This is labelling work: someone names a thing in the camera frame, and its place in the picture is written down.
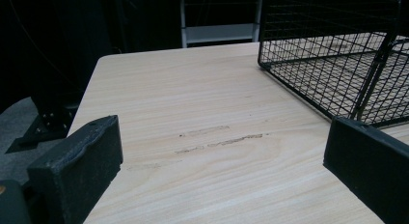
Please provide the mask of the black metal stand base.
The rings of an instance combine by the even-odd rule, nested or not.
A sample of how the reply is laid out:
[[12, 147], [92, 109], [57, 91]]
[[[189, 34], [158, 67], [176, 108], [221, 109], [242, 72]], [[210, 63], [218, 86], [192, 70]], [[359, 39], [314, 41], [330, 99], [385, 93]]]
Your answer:
[[36, 149], [41, 142], [65, 138], [81, 101], [80, 92], [43, 91], [32, 96], [38, 115], [22, 137], [15, 138], [7, 154]]

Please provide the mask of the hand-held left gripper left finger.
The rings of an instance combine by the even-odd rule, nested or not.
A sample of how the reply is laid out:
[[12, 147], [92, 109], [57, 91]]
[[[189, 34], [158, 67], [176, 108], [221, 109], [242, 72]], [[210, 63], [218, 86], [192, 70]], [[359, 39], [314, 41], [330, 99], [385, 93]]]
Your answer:
[[27, 168], [44, 199], [46, 224], [82, 224], [121, 170], [119, 118], [91, 121]]

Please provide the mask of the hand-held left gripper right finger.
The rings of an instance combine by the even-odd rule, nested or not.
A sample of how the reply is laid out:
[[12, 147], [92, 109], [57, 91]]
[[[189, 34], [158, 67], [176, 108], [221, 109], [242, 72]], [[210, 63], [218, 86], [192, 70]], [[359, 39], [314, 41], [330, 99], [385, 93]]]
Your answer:
[[385, 224], [409, 224], [409, 146], [362, 122], [332, 120], [323, 165]]

